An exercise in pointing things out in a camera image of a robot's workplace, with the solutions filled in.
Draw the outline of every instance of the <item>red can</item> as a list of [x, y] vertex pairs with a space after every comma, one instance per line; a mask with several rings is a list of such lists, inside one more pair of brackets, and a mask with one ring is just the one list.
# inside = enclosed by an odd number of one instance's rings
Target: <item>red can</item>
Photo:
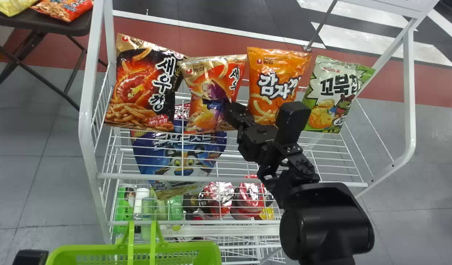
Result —
[[234, 187], [231, 183], [210, 182], [199, 194], [199, 211], [203, 220], [219, 220], [231, 210]]
[[[250, 174], [245, 178], [257, 178], [256, 174]], [[241, 183], [236, 188], [233, 197], [231, 215], [236, 220], [249, 220], [260, 214], [265, 207], [265, 187], [258, 183]]]

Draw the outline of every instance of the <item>chip bag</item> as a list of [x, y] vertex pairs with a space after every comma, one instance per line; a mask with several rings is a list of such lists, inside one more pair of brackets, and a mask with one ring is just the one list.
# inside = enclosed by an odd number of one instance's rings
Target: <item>chip bag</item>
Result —
[[0, 0], [0, 12], [13, 17], [39, 0]]
[[185, 131], [234, 130], [224, 120], [224, 101], [236, 101], [247, 56], [196, 57], [179, 62], [192, 100]]
[[135, 159], [142, 174], [185, 178], [184, 181], [150, 180], [159, 200], [201, 192], [209, 181], [191, 181], [189, 176], [208, 176], [216, 159], [226, 148], [225, 131], [203, 135], [182, 134], [182, 124], [187, 122], [188, 111], [189, 104], [176, 106], [175, 133], [131, 131]]
[[174, 92], [183, 54], [127, 35], [117, 36], [116, 83], [105, 123], [118, 127], [172, 131]]
[[71, 22], [92, 7], [93, 0], [42, 0], [31, 8], [58, 20]]
[[308, 68], [311, 55], [289, 50], [248, 47], [248, 109], [259, 124], [275, 124], [278, 108], [295, 101], [296, 88]]
[[303, 104], [311, 109], [305, 131], [339, 133], [352, 100], [375, 69], [318, 56]]

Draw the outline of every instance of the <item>folding table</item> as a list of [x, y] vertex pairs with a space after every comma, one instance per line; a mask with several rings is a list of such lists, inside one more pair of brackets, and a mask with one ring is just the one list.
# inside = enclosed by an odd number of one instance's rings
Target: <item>folding table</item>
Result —
[[[0, 84], [7, 79], [7, 77], [16, 69], [17, 66], [21, 66], [27, 72], [32, 74], [46, 86], [52, 89], [54, 92], [61, 95], [76, 110], [79, 111], [79, 105], [68, 96], [68, 92], [71, 88], [72, 83], [74, 82], [77, 71], [80, 68], [80, 65], [82, 64], [82, 61], [87, 53], [87, 49], [83, 47], [77, 40], [75, 40], [74, 36], [84, 36], [88, 34], [88, 32], [90, 31], [91, 18], [91, 10], [84, 13], [70, 23], [56, 20], [49, 15], [38, 13], [30, 8], [17, 15], [14, 15], [13, 17], [7, 17], [6, 15], [0, 13], [0, 25], [31, 30], [30, 34], [15, 51], [10, 52], [4, 49], [4, 47], [0, 46], [0, 52], [10, 59], [10, 62], [0, 74]], [[69, 77], [69, 80], [64, 89], [59, 89], [53, 83], [38, 74], [31, 67], [23, 63], [23, 60], [32, 52], [32, 50], [36, 48], [36, 46], [38, 46], [38, 44], [48, 33], [66, 35], [69, 40], [71, 40], [77, 47], [80, 48], [80, 50], [82, 50], [74, 67], [74, 70]], [[100, 59], [98, 60], [98, 62], [107, 67], [107, 64], [105, 62], [102, 62]]]

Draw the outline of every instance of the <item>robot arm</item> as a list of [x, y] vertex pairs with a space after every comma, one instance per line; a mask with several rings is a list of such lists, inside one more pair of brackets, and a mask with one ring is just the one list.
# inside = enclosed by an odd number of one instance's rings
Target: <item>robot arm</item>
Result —
[[[373, 228], [346, 185], [319, 183], [297, 143], [310, 114], [301, 102], [285, 103], [275, 127], [255, 123], [242, 104], [225, 102], [225, 120], [238, 130], [239, 152], [259, 165], [258, 179], [285, 210], [280, 221], [285, 254], [300, 264], [354, 265], [354, 254], [373, 248]], [[288, 169], [278, 175], [279, 166]]]

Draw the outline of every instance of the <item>green basket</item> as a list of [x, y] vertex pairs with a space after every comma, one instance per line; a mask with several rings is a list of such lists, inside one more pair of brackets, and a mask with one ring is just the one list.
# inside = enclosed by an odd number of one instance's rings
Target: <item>green basket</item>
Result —
[[151, 243], [134, 244], [135, 225], [129, 222], [117, 245], [63, 245], [48, 257], [46, 265], [219, 265], [219, 247], [212, 241], [170, 243], [157, 221], [152, 222]]

